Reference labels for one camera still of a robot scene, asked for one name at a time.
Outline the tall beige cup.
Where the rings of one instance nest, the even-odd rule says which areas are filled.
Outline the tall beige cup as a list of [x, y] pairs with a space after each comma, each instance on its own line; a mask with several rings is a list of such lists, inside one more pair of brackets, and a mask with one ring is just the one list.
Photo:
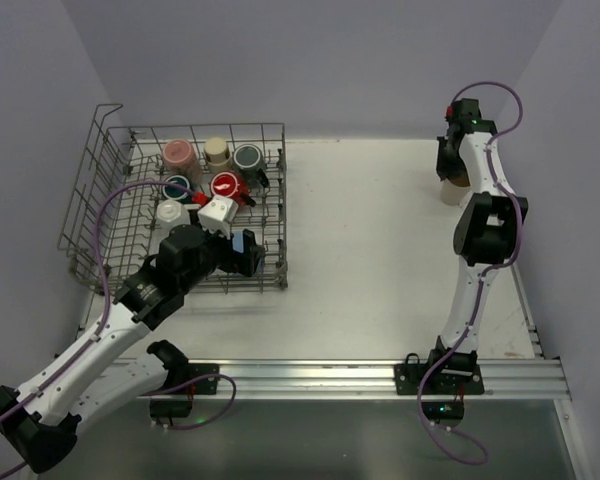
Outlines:
[[469, 177], [462, 173], [441, 181], [440, 199], [445, 205], [459, 206], [470, 191]]

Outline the dark green mug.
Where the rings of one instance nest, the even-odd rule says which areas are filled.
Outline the dark green mug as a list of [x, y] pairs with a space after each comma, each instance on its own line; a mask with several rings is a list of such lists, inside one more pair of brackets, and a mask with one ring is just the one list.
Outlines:
[[161, 187], [164, 200], [174, 200], [187, 205], [194, 202], [194, 194], [198, 191], [198, 185], [192, 183], [186, 176], [175, 174], [165, 179], [166, 185]]

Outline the red mug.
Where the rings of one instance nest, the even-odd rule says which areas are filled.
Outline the red mug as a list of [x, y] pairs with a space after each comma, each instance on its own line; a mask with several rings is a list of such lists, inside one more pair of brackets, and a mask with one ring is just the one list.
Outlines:
[[256, 205], [256, 201], [251, 197], [249, 186], [235, 172], [223, 171], [215, 174], [210, 182], [210, 188], [214, 196], [229, 198], [239, 207]]

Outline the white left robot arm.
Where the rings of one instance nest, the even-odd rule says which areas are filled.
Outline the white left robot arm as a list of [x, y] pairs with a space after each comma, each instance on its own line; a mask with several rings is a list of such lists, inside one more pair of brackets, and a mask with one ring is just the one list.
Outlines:
[[187, 357], [166, 340], [151, 343], [121, 371], [108, 368], [179, 310], [211, 273], [252, 277], [263, 256], [248, 229], [222, 236], [196, 225], [173, 228], [89, 330], [30, 380], [0, 386], [0, 433], [41, 474], [63, 461], [91, 424], [128, 401], [183, 391], [194, 378]]

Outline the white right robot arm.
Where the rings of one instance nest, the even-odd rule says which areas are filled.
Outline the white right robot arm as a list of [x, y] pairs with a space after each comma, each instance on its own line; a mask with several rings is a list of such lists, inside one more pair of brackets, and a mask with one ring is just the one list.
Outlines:
[[479, 376], [478, 338], [487, 296], [498, 272], [518, 254], [528, 201], [506, 180], [496, 125], [482, 117], [478, 100], [452, 101], [445, 120], [436, 173], [445, 202], [463, 206], [453, 236], [459, 270], [451, 311], [427, 361], [425, 385], [451, 391]]

